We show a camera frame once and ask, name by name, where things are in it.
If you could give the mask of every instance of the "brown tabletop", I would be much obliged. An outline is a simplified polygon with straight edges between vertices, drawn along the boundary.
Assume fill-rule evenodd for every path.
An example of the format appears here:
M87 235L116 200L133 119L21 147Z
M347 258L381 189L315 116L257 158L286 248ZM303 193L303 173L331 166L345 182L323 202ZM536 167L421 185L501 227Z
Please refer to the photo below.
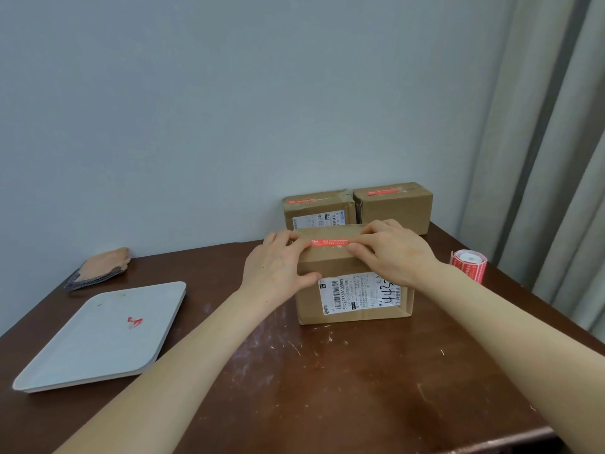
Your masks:
M431 225L438 259L463 248ZM71 294L57 288L0 338L0 451L49 453L133 378L47 392L11 383L91 296L183 280L170 349L241 281L256 242L133 259L126 274ZM495 267L484 285L605 355L605 344ZM553 436L471 336L416 294L409 318L300 326L292 300L271 314L216 379L177 453L476 452Z

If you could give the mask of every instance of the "red tape roll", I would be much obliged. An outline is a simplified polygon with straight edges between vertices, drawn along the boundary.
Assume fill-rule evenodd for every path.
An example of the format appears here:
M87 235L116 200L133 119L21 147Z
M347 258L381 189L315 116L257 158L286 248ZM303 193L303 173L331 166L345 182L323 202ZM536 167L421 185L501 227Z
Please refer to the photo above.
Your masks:
M483 274L485 267L488 264L488 259L479 252L472 250L458 250L452 252L450 265L457 267L475 282L483 282Z

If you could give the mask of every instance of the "light blue wall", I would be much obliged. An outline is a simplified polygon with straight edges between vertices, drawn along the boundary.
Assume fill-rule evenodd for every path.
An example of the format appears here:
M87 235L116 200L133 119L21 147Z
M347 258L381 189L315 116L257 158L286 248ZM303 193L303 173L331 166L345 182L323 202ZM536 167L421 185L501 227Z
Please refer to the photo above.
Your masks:
M455 232L514 0L3 0L0 334L88 256L415 180Z

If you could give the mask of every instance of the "right hand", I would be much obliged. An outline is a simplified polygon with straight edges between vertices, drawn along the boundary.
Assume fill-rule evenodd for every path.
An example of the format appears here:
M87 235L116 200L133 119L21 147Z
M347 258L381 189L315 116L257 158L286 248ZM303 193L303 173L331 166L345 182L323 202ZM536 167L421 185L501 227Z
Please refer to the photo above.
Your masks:
M414 289L439 264L427 242L395 220L372 221L347 248L385 280Z

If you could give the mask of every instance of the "cardboard box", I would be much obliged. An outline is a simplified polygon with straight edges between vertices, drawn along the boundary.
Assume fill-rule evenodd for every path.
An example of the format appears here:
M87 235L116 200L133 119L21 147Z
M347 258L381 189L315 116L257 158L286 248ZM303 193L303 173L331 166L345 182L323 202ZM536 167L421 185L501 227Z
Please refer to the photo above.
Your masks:
M348 240L358 236L362 228L361 224L306 228L299 234L324 243L322 240ZM385 282L365 263L352 256L346 243L343 246L312 246L303 251L298 273L304 275L309 272L320 272L323 279L295 295L301 325L412 315L414 291ZM365 308L364 300L383 306Z
M290 230L355 224L355 202L346 189L284 197L285 227Z
M357 222L393 218L416 234L426 234L433 193L418 183L397 183L353 190Z

